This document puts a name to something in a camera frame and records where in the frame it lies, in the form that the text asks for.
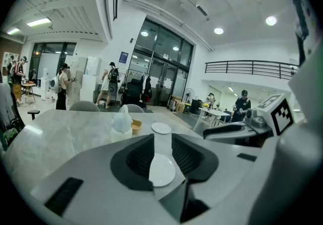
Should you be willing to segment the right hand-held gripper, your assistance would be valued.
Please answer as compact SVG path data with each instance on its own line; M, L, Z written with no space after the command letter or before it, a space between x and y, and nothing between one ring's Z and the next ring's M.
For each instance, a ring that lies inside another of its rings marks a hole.
M228 123L208 128L203 131L203 138L211 141L234 141L247 138L251 128L254 134L246 141L260 143L267 138L280 136L292 124L294 118L285 94L274 94L255 108L248 109L244 123Z

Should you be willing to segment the white plate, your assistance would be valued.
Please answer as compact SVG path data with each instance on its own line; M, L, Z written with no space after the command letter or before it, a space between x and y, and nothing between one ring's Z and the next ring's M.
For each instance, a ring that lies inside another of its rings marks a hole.
M172 161L166 156L155 153L150 164L149 181L154 187L164 187L170 184L176 175Z
M171 132L170 126L167 124L161 123L161 122L155 122L151 125L151 128L154 132L159 133L159 134L169 134Z

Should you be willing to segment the white side table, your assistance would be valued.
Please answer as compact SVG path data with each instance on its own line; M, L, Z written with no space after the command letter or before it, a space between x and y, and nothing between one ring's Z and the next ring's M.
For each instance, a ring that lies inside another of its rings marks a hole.
M215 125L216 122L220 122L221 117L224 117L224 121L223 124L225 124L227 121L227 117L231 118L231 115L226 113L226 112L222 112L219 110L215 110L215 109L209 109L209 108L205 108L205 107L199 107L198 108L200 110L200 114L199 117L197 119L197 122L193 128L193 131L195 131L198 127L199 124L204 123L207 124L208 128L211 128ZM211 117L208 118L203 118L205 113L209 113L211 115Z

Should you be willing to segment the black cabinet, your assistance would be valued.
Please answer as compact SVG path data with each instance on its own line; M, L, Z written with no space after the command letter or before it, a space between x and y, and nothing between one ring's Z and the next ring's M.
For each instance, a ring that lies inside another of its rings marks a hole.
M191 102L191 107L190 107L190 112L192 114L195 114L195 115L198 115L200 114L200 107L202 105L202 101L201 100L196 100L196 99L193 99L192 102Z

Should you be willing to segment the black standing fan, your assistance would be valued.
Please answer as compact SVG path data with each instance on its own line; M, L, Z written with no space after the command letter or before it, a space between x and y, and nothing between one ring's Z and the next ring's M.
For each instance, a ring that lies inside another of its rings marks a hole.
M192 100L195 97L195 92L191 88L186 88L183 93L183 102L191 104Z

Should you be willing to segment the white pitcher blue lid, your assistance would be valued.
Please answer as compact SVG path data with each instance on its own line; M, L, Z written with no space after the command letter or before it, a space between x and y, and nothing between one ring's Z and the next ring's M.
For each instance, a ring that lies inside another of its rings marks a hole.
M132 137L132 123L133 120L129 115L128 107L123 105L112 120L112 143L130 139Z

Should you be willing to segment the person's white trousers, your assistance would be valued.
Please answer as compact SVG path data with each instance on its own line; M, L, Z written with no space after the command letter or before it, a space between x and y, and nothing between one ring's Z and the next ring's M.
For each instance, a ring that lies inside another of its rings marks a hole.
M290 86L305 122L281 134L248 225L323 225L323 38Z

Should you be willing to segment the tan rectangular tray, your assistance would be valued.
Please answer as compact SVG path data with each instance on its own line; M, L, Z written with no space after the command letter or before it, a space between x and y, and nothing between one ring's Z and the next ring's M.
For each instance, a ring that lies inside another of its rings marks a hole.
M142 122L138 120L133 120L131 124L132 135L137 135L142 126Z

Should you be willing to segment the grey upholstered chair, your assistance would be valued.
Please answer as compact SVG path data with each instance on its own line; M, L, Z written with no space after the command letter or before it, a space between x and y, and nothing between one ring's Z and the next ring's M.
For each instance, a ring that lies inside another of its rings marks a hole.
M90 101L79 101L74 103L69 110L71 111L86 111L86 112L100 112L98 106Z
M120 113L144 113L143 108L135 104L124 104L120 110Z

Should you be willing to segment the green black bag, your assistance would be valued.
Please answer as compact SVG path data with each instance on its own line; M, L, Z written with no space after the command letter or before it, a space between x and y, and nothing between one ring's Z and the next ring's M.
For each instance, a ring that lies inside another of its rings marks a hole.
M3 146L9 146L17 137L18 131L16 128L11 128L5 132L0 131L0 141Z

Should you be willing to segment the glass entrance doors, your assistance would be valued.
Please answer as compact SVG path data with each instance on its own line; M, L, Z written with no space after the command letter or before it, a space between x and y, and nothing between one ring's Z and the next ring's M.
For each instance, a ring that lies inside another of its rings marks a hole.
M183 97L193 45L166 27L144 20L135 40L127 81L151 78L152 98L148 105L166 107L172 95Z

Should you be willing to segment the white water dispenser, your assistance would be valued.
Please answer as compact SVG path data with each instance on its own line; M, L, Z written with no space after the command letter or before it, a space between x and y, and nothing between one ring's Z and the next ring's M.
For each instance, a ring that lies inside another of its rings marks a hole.
M43 75L40 79L40 96L41 96L41 100L46 101L47 99L47 93L50 90L50 82L51 82L51 78L48 75L48 70L47 68L43 69Z

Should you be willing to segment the grey jacket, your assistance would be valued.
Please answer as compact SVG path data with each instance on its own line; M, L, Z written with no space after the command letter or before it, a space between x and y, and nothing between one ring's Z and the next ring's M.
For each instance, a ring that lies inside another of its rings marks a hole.
M2 132L7 130L7 126L15 118L13 105L9 84L0 83L0 130Z

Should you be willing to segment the small wooden table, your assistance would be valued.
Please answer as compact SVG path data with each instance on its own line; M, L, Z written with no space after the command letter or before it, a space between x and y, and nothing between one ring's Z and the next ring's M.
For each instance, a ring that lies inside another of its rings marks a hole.
M22 84L22 89L23 92L25 93L25 102L30 104L31 100L33 100L33 102L35 102L35 96L34 96L34 92L33 92L33 88L36 86L35 83L25 83Z

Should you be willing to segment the person's black patched top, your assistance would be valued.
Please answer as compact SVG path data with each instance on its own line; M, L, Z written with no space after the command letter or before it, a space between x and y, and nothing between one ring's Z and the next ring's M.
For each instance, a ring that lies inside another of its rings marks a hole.
M296 11L295 35L301 66L315 52L322 39L320 23L309 0L293 0Z

